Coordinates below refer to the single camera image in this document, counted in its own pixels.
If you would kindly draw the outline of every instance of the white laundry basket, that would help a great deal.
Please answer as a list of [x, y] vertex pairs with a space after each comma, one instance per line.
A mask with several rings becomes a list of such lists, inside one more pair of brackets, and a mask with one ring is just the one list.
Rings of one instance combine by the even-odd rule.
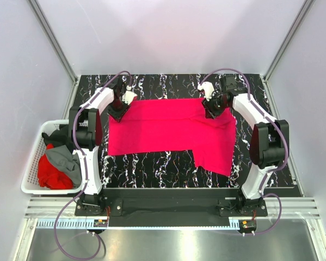
[[44, 144], [42, 133], [51, 135], [54, 130], [59, 129], [59, 125], [69, 124], [68, 120], [56, 120], [56, 121], [47, 121], [45, 122], [40, 130], [38, 131], [37, 137], [35, 139], [30, 157], [28, 159], [27, 168], [23, 176], [21, 183], [21, 189], [25, 193], [37, 194], [37, 195], [61, 195], [69, 193], [77, 193], [81, 190], [79, 188], [73, 189], [49, 189], [42, 188], [38, 183], [37, 171], [38, 171], [38, 162], [39, 159], [44, 155], [46, 146]]

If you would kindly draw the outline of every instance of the white wall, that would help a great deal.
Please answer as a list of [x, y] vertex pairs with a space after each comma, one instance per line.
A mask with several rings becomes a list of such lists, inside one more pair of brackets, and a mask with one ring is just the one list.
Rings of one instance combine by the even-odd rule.
[[20, 184], [34, 137], [62, 117], [70, 90], [27, 1], [0, 0], [0, 260], [11, 260], [27, 208]]
[[326, 230], [326, 0], [316, 1], [269, 81], [307, 196]]
[[39, 0], [76, 74], [265, 73], [304, 0]]

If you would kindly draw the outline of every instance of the red cloth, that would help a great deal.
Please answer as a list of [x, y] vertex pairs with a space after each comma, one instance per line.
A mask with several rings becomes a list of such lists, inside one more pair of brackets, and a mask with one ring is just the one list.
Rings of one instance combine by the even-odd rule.
[[195, 166], [230, 176], [235, 119], [206, 119], [202, 98], [133, 101], [120, 123], [109, 117], [108, 154], [192, 150]]
[[[47, 150], [53, 147], [52, 144], [48, 144]], [[45, 154], [39, 159], [37, 178], [41, 187], [50, 189], [73, 188], [72, 180], [65, 173], [50, 164]]]

